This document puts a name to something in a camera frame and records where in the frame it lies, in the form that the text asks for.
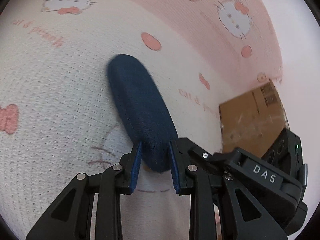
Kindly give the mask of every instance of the ribbed blue pad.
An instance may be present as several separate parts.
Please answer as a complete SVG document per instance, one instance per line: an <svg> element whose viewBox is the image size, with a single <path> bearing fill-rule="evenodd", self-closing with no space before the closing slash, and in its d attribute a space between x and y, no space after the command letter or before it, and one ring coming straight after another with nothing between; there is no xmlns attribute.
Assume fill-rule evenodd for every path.
<svg viewBox="0 0 320 240"><path fill-rule="evenodd" d="M150 169L170 169L168 143L178 139L169 111L145 67L129 55L117 55L107 76L120 118L132 142L142 142L142 159Z"/></svg>
<svg viewBox="0 0 320 240"><path fill-rule="evenodd" d="M142 159L142 143L139 143L136 157L134 159L132 169L131 169L131 181L130 181L130 192L133 193L135 188L137 187L137 182L138 182L138 176L139 176L139 170L140 170L140 164L141 164L141 159Z"/></svg>
<svg viewBox="0 0 320 240"><path fill-rule="evenodd" d="M170 168L171 168L171 176L173 187L178 194L180 191L180 182L179 182L179 170L177 167L177 162L173 154L171 143L169 143L169 160L170 160Z"/></svg>

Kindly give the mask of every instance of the triangular cutout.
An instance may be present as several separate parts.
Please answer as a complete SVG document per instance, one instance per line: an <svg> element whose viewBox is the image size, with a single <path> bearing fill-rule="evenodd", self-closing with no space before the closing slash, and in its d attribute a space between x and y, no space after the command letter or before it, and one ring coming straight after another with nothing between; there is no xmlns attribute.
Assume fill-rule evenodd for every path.
<svg viewBox="0 0 320 240"><path fill-rule="evenodd" d="M75 189L70 190L70 192L64 197L64 199L59 203L56 209L52 212L51 217L62 220L64 222L68 221L75 195L76 195L76 190Z"/></svg>
<svg viewBox="0 0 320 240"><path fill-rule="evenodd" d="M261 217L259 210L252 204L246 195L239 189L236 189L236 196L241 209L242 217L245 222Z"/></svg>

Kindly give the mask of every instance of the brown cardboard box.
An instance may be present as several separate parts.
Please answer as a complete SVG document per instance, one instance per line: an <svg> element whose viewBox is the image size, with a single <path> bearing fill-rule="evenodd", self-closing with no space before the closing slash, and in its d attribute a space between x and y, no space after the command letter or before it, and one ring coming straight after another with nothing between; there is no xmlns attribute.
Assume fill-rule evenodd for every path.
<svg viewBox="0 0 320 240"><path fill-rule="evenodd" d="M240 147L262 157L281 130L289 128L272 81L219 106L223 152Z"/></svg>

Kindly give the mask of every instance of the white textured fabric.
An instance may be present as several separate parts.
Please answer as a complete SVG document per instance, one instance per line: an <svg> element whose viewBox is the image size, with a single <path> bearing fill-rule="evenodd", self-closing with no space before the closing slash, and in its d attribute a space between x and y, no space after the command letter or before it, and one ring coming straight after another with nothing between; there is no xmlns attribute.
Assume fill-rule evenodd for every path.
<svg viewBox="0 0 320 240"><path fill-rule="evenodd" d="M105 77L116 54L152 74L180 137L209 152L221 147L218 104L235 95L230 87L142 7L91 1L80 14L59 14L41 12L44 0L11 0L0 16L0 107L19 109L17 130L0 131L0 214L19 239L77 173L102 172L131 149ZM143 43L143 32L160 51ZM124 239L187 239L189 198L175 194L170 172L142 168L121 208Z"/></svg>

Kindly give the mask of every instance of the silver screw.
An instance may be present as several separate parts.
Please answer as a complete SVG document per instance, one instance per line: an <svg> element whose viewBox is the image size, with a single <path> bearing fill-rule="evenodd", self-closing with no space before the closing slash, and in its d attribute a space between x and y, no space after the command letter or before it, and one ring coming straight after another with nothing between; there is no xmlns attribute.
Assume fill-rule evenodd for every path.
<svg viewBox="0 0 320 240"><path fill-rule="evenodd" d="M233 180L233 176L231 173L226 173L224 174L224 177L227 179L227 180Z"/></svg>
<svg viewBox="0 0 320 240"><path fill-rule="evenodd" d="M119 171L119 170L122 169L122 165L121 165L121 164L115 164L115 165L113 165L112 168L113 168L115 171Z"/></svg>
<svg viewBox="0 0 320 240"><path fill-rule="evenodd" d="M198 169L198 167L195 166L195 165L189 165L189 166L188 166L188 170L189 170L189 171L196 171L197 169Z"/></svg>
<svg viewBox="0 0 320 240"><path fill-rule="evenodd" d="M84 174L84 173L79 173L79 174L77 175L77 179L79 179L79 180L85 179L85 174Z"/></svg>

